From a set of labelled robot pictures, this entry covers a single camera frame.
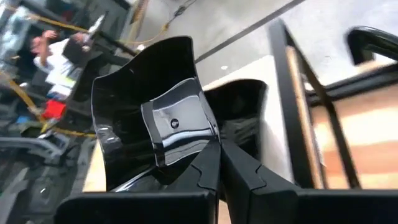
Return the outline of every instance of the gray floor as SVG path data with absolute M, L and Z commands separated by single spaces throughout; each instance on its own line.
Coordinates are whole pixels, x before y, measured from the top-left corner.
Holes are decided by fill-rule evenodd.
M 162 38 L 191 36 L 197 58 L 289 1 L 198 0 Z M 182 2 L 150 0 L 137 40 L 155 36 Z M 353 26 L 372 26 L 398 35 L 396 15 L 396 0 L 306 0 L 281 17 L 321 81 L 331 83 L 356 73 L 344 42 L 346 31 Z M 267 24 L 198 63 L 202 84 L 271 54 L 266 29 Z

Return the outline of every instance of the wooden panel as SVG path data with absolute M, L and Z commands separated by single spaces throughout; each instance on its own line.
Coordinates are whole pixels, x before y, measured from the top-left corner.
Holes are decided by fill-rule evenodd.
M 310 168 L 312 171 L 312 179 L 314 188 L 323 189 L 323 182 L 321 178 L 321 167 L 318 159 L 318 148 L 315 144 L 315 135 L 310 119 L 310 111 L 308 110 L 307 101 L 305 99 L 305 89 L 302 84 L 302 77 L 297 63 L 297 55 L 293 47 L 286 48 L 287 60 L 289 63 L 290 74 L 294 87 L 294 93 L 297 101 L 298 113 L 300 115 L 300 122 L 303 131 L 305 148 L 310 161 Z
M 359 180 L 365 189 L 398 188 L 398 85 L 335 102 Z M 312 109 L 329 186 L 348 188 L 326 110 Z
M 93 155 L 91 156 L 83 192 L 104 191 L 106 191 L 105 163 L 100 142 L 97 140 Z

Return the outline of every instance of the white wall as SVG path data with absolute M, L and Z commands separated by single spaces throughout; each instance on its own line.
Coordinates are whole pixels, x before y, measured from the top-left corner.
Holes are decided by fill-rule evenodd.
M 261 121 L 261 147 L 264 152 L 262 161 L 264 161 L 264 165 L 270 170 L 292 182 L 293 175 L 282 107 L 280 105 L 274 57 L 268 55 L 260 58 L 223 78 L 205 85 L 203 89 L 209 90 L 232 80 L 239 79 L 262 80 L 268 85 L 264 114 Z

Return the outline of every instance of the white shirt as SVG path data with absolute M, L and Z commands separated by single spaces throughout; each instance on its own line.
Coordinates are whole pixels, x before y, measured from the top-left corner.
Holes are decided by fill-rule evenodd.
M 71 88 L 75 82 L 67 78 L 67 75 L 73 70 L 73 64 L 62 55 L 68 41 L 69 39 L 65 39 L 49 45 L 51 55 L 47 57 L 46 66 L 41 64 L 39 56 L 33 61 L 41 71 L 48 73 L 47 78 L 45 79 L 47 83 L 63 85 Z

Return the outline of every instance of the yellow hose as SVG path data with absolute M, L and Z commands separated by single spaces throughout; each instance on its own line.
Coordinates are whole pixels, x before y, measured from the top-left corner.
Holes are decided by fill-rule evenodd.
M 17 10 L 16 8 L 11 7 L 11 6 L 7 6 L 7 5 L 6 5 L 5 8 L 8 9 L 8 10 L 11 10 L 11 11 L 16 11 Z M 54 21 L 54 20 L 48 19 L 46 17 L 39 16 L 37 14 L 29 13 L 29 17 L 37 19 L 37 20 L 40 20 L 42 22 L 46 22 L 48 24 L 52 24 L 52 25 L 59 26 L 59 27 L 64 27 L 64 28 L 75 30 L 75 31 L 78 31 L 78 32 L 88 32 L 88 30 L 86 30 L 84 28 L 73 26 L 73 25 L 69 25 L 69 24 L 64 24 L 62 22 Z M 140 41 L 140 42 L 128 41 L 128 40 L 118 40 L 118 41 L 120 43 L 122 43 L 122 44 L 143 44 L 143 43 L 147 43 L 147 42 L 155 40 L 160 35 L 162 35 L 166 31 L 165 27 L 168 27 L 168 26 L 164 25 L 163 28 L 160 30 L 160 32 L 154 38 L 151 38 L 149 40 Z
M 43 127 L 46 127 L 47 121 L 40 114 L 39 109 L 36 107 L 35 103 L 28 96 L 28 94 L 18 84 L 16 84 L 12 80 L 11 76 L 9 76 L 8 74 L 0 72 L 0 76 L 3 76 L 8 81 L 8 84 L 10 85 L 11 89 L 14 90 L 14 92 L 17 93 L 17 95 L 29 107 L 29 111 L 36 116 L 36 118 L 39 120 L 39 122 L 43 124 Z M 69 131 L 69 130 L 64 130 L 64 129 L 60 129 L 60 128 L 52 128 L 52 129 L 54 131 L 56 131 L 58 133 L 62 133 L 62 134 L 69 134 L 69 135 L 74 135 L 74 136 L 86 136 L 86 137 L 95 138 L 95 134 L 79 133 L 77 131 Z

